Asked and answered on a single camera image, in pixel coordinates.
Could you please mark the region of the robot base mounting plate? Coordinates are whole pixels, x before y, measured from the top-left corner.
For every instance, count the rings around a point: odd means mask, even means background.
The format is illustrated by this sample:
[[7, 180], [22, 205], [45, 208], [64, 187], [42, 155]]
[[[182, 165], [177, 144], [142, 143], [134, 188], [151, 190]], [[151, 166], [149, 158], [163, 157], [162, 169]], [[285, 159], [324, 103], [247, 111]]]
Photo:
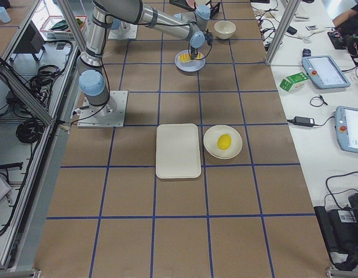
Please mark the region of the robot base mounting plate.
[[79, 113], [77, 126], [80, 128], [109, 128], [123, 127], [125, 122], [128, 91], [113, 90], [110, 93], [109, 102], [97, 113], [98, 108], [90, 106], [87, 98], [83, 100], [83, 106]]

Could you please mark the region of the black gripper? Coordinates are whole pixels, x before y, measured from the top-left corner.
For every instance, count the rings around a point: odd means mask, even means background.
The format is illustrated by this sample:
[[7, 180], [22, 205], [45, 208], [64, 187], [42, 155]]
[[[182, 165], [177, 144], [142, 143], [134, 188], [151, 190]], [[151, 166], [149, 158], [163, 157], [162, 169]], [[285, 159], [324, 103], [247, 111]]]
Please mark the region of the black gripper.
[[198, 50], [194, 47], [190, 48], [190, 55], [191, 56], [197, 56], [198, 55]]

